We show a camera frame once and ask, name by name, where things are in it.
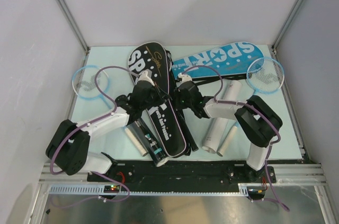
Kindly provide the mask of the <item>black shuttlecock tube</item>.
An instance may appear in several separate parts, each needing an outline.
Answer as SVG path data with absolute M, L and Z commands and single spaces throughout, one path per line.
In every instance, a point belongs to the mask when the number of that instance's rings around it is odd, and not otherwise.
M 167 154 L 143 119 L 126 126 L 124 131 L 140 154 L 143 157 L 149 155 L 156 167 L 161 167 L 168 161 Z

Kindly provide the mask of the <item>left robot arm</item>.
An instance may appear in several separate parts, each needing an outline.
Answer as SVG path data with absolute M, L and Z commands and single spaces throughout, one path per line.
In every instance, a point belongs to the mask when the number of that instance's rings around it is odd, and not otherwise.
M 106 153 L 90 152 L 91 141 L 135 122 L 144 110 L 160 106 L 169 99 L 170 95 L 159 86 L 141 80 L 130 94 L 118 96 L 114 108 L 108 113 L 78 123 L 64 120 L 46 150 L 51 160 L 51 174 L 71 176 L 78 172 L 90 172 L 99 173 L 106 181 L 114 180 L 118 169 L 113 165 L 113 158 Z

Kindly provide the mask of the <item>white shuttlecock tube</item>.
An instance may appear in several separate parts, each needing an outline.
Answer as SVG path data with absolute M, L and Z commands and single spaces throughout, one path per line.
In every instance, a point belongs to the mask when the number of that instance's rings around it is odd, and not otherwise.
M 238 80 L 232 80 L 229 82 L 227 90 L 222 96 L 223 100 L 236 100 L 242 84 Z M 207 151 L 210 154 L 215 154 L 222 136 L 225 132 L 228 119 L 215 118 L 212 120 L 209 130 L 207 132 L 206 138 L 202 143 L 202 149 Z

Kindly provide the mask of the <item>black racket bag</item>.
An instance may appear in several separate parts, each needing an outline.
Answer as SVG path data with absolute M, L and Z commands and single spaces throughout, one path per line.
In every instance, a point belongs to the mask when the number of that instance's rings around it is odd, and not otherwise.
M 134 48 L 127 68 L 136 86 L 130 98 L 145 110 L 165 154 L 171 158 L 191 153 L 190 132 L 183 112 L 174 105 L 175 80 L 171 53 L 159 42 Z

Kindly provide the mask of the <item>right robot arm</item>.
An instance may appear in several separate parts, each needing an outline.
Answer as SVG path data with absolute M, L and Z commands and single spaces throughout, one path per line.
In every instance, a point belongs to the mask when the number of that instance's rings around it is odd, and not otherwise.
M 174 91 L 175 107 L 190 109 L 198 118 L 223 118 L 238 122 L 251 142 L 243 176 L 257 182 L 264 175 L 272 145 L 280 142 L 281 118 L 259 96 L 253 95 L 246 102 L 218 100 L 203 96 L 196 83 L 183 82 Z

